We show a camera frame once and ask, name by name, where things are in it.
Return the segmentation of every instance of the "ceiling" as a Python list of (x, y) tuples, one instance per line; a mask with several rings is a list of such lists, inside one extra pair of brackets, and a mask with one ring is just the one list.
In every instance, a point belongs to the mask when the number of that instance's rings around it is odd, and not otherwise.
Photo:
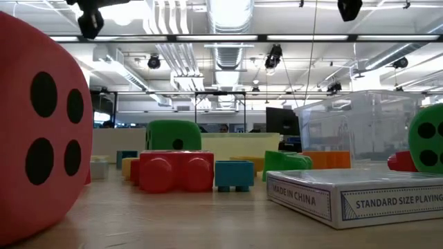
[[(305, 0), (303, 8), (299, 1), (255, 0), (250, 33), (255, 34), (422, 34), (423, 29), (435, 20), (442, 18), (443, 3), (438, 0), (414, 0), (407, 10), (401, 8), (404, 0), (363, 1), (359, 16), (354, 21), (343, 22), (336, 9), (336, 0)], [(143, 10), (137, 8), (143, 1), (132, 1), (127, 12), (122, 8), (121, 15), (129, 15), (134, 20), (127, 26), (119, 26), (107, 19), (101, 35), (145, 34), (142, 25)], [(205, 1), (188, 0), (188, 28), (193, 34), (208, 33)], [(79, 35), (75, 14), (64, 1), (5, 1), (0, 0), (0, 10), (23, 19), (48, 35)], [(259, 80), (261, 91), (326, 90), (332, 83), (331, 74), (337, 73), (344, 91), (354, 89), (394, 89), (394, 85), (404, 86), (405, 91), (441, 91), (440, 68), (443, 63), (443, 43), (430, 43), (406, 56), (409, 61), (405, 69), (383, 67), (377, 70), (380, 85), (371, 85), (368, 80), (352, 81), (349, 66), (358, 60), (364, 62), (384, 52), (394, 43), (284, 43), (281, 44), (283, 60), (275, 74), (266, 75), (264, 58), (271, 50), (271, 43), (255, 43), (247, 48), (242, 61), (242, 72), (237, 90), (250, 91), (253, 80)], [(91, 54), (95, 44), (69, 44), (65, 48), (78, 59), (82, 69), (91, 76), (91, 86), (106, 86), (114, 91), (133, 91), (132, 85), (117, 74), (98, 63), (93, 63)], [(170, 84), (170, 68), (161, 61), (159, 69), (149, 69), (147, 60), (151, 54), (158, 54), (155, 44), (107, 44), (109, 50), (120, 50), (125, 66), (142, 77), (150, 88), (156, 91), (176, 91)], [(213, 90), (217, 83), (214, 77), (214, 63), (211, 50), (203, 43), (193, 44), (193, 51), (204, 76), (204, 86)], [(290, 100), (305, 98), (303, 95), (257, 95), (252, 98)], [(326, 96), (313, 97), (323, 99)]]

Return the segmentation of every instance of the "white wall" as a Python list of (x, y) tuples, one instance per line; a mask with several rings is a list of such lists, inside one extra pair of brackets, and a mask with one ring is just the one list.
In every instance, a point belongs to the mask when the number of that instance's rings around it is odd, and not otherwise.
[[(116, 119), (118, 122), (125, 123), (148, 123), (153, 120), (188, 120), (194, 122), (195, 116), (194, 113), (117, 113)], [(227, 114), (197, 114), (198, 123), (242, 124), (243, 121), (244, 116), (242, 112)], [(246, 130), (252, 130), (254, 123), (266, 123), (266, 114), (246, 112)]]

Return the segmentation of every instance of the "black dot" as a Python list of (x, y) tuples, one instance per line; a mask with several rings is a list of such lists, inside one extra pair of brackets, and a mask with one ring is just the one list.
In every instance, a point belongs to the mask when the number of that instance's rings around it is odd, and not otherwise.
[(83, 117), (83, 97), (78, 89), (72, 89), (68, 95), (68, 117), (71, 122), (78, 124)]
[(73, 176), (77, 173), (82, 162), (82, 148), (76, 140), (71, 140), (64, 151), (64, 170), (68, 176)]
[(45, 138), (36, 139), (26, 154), (26, 175), (33, 185), (46, 181), (54, 166), (54, 150)]
[(432, 138), (435, 135), (435, 127), (429, 122), (425, 122), (418, 126), (418, 134), (422, 138)]
[(443, 122), (438, 125), (438, 133), (443, 136)]
[(434, 166), (438, 161), (438, 156), (434, 151), (427, 149), (420, 153), (420, 160), (426, 166)]
[(57, 86), (54, 79), (46, 72), (39, 72), (30, 85), (30, 101), (35, 112), (43, 117), (49, 117), (57, 107)]
[(174, 149), (183, 149), (183, 141), (182, 139), (176, 139), (172, 143), (172, 148)]

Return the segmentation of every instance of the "desk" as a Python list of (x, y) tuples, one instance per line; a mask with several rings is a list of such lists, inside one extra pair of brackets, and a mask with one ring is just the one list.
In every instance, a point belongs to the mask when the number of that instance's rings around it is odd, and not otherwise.
[(63, 221), (13, 248), (418, 249), (443, 244), (443, 219), (334, 230), (268, 201), (261, 181), (247, 193), (149, 195), (120, 178), (113, 165), (109, 179), (86, 186)]

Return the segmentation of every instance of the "office desk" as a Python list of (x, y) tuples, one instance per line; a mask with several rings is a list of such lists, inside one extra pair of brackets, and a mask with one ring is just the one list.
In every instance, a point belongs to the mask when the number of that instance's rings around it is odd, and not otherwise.
[(247, 193), (149, 195), (113, 166), (94, 181), (66, 218), (13, 248), (441, 248), (443, 219), (334, 230), (266, 199), (265, 184)]

